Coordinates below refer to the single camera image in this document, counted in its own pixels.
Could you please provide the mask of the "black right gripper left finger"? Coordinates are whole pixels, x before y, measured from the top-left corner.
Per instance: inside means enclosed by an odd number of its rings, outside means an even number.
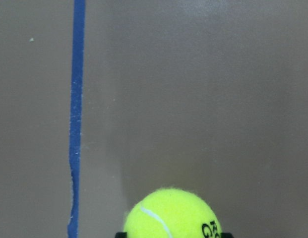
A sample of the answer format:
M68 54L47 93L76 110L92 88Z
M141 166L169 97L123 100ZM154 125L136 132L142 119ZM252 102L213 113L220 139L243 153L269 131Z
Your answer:
M117 232L115 238L127 238L127 232Z

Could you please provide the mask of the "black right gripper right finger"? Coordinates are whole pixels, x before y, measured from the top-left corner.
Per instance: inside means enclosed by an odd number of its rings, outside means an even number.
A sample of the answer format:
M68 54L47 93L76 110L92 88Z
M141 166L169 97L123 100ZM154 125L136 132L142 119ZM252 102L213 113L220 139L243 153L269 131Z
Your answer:
M231 233L222 233L222 238L234 238Z

